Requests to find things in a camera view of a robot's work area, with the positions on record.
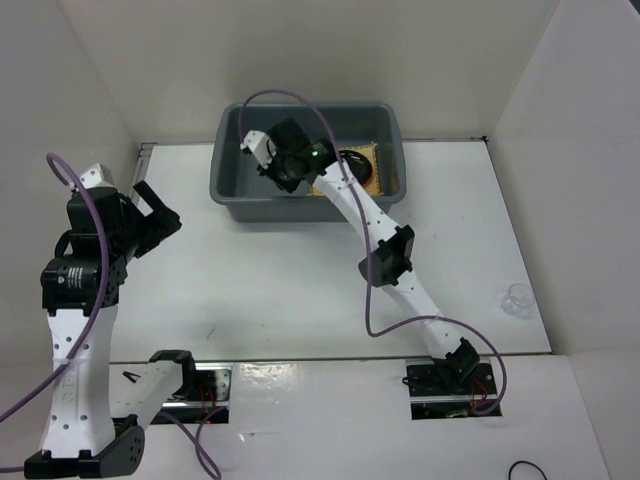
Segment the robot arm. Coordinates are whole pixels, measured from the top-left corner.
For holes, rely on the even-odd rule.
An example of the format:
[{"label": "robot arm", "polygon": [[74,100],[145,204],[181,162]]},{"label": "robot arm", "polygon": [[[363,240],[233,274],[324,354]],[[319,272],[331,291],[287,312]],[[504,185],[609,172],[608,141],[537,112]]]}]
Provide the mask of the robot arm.
[{"label": "robot arm", "polygon": [[[344,215],[364,240],[362,220],[350,187],[354,188],[367,219],[372,245],[371,283],[381,287],[405,314],[438,315],[439,309],[413,271],[411,250],[415,234],[410,226],[400,227],[376,205],[344,162],[344,177],[333,146],[326,139],[311,143],[298,124],[288,118],[268,132],[250,131],[241,144],[253,154],[260,175],[270,178],[280,189],[292,193],[301,181],[316,187]],[[367,278],[367,259],[359,265]],[[455,381],[464,380],[476,367],[479,356],[471,344],[451,324],[427,320],[420,329],[429,354],[442,365],[449,365]]]},{"label": "robot arm", "polygon": [[133,257],[145,255],[178,231],[181,224],[179,216],[144,182],[134,189],[153,210],[147,216],[118,192],[102,166],[94,165],[81,180],[107,236],[107,294],[81,348],[73,359],[67,359],[93,309],[102,269],[95,225],[76,192],[67,204],[71,229],[58,241],[55,256],[41,276],[54,370],[65,363],[68,366],[53,384],[41,448],[25,461],[26,478],[132,474],[142,459],[144,429],[167,398],[192,387],[195,376],[195,362],[189,352],[158,352],[132,386],[129,397],[111,410],[111,334],[126,266]]}]

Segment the yellow sponge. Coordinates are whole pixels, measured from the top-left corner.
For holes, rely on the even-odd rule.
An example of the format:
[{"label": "yellow sponge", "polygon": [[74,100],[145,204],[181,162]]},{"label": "yellow sponge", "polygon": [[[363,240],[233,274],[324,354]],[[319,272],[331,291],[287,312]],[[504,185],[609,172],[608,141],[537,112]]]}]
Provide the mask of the yellow sponge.
[{"label": "yellow sponge", "polygon": [[[376,159],[376,147],[378,145],[376,143],[371,143],[369,145],[361,145],[359,147],[342,147],[341,150],[353,150],[354,152],[358,152],[361,155],[367,157],[367,160],[371,162],[371,166],[373,167],[373,175],[369,181],[363,185],[363,188],[367,191],[369,195],[372,197],[376,197],[382,195],[382,189],[380,188],[380,176],[378,175],[378,161]],[[323,193],[315,187],[311,187],[309,190],[309,195],[322,196]]]}]

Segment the clear glass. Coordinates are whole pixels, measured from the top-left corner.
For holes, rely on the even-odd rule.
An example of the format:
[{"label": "clear glass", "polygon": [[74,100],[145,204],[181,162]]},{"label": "clear glass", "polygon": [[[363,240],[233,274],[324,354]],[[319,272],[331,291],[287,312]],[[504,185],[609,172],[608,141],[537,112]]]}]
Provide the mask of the clear glass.
[{"label": "clear glass", "polygon": [[521,316],[536,304],[533,290],[524,283],[514,283],[502,297],[502,310],[507,315]]}]

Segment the white table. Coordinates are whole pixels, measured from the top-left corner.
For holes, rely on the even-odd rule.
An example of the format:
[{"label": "white table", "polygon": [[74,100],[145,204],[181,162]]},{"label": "white table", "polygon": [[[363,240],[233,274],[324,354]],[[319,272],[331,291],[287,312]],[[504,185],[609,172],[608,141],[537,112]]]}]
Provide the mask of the white table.
[{"label": "white table", "polygon": [[[503,417],[416,421],[402,360],[236,364],[229,424],[205,427],[202,444],[225,480],[496,480],[520,459],[551,480],[608,479],[569,359],[506,364]],[[131,388],[118,368],[114,398]],[[151,426],[133,479],[175,478],[207,477],[180,430]],[[513,478],[541,480],[526,467]]]},{"label": "white table", "polygon": [[[527,273],[483,142],[408,142],[408,193],[391,209],[416,232],[413,263],[450,317],[503,353],[545,353],[537,308],[504,314],[500,292]],[[121,289],[113,361],[159,349],[198,360],[424,356],[416,329],[364,331],[364,248],[348,224],[238,224],[209,196],[213,145],[156,146],[144,179],[182,217],[180,232],[133,261]],[[402,318],[374,294],[374,328]],[[469,336],[481,352],[488,349]]]}]

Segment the gray plastic container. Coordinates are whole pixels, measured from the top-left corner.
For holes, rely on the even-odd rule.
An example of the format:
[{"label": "gray plastic container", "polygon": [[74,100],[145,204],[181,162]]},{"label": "gray plastic container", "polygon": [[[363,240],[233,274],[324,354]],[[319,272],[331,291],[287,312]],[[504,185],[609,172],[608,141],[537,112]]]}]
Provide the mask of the gray plastic container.
[{"label": "gray plastic container", "polygon": [[[404,151],[393,109],[383,103],[318,103],[334,130],[339,146],[375,142],[382,195],[374,197],[388,212],[407,191]],[[238,114],[241,104],[224,111],[211,161],[211,198],[225,205],[238,222],[335,222],[344,217],[325,197],[310,196],[309,185],[288,194],[265,176],[258,175],[255,158],[240,152]],[[299,104],[249,105],[244,128],[267,131],[287,117],[300,124],[311,141],[327,137],[322,124],[306,106]]]}]

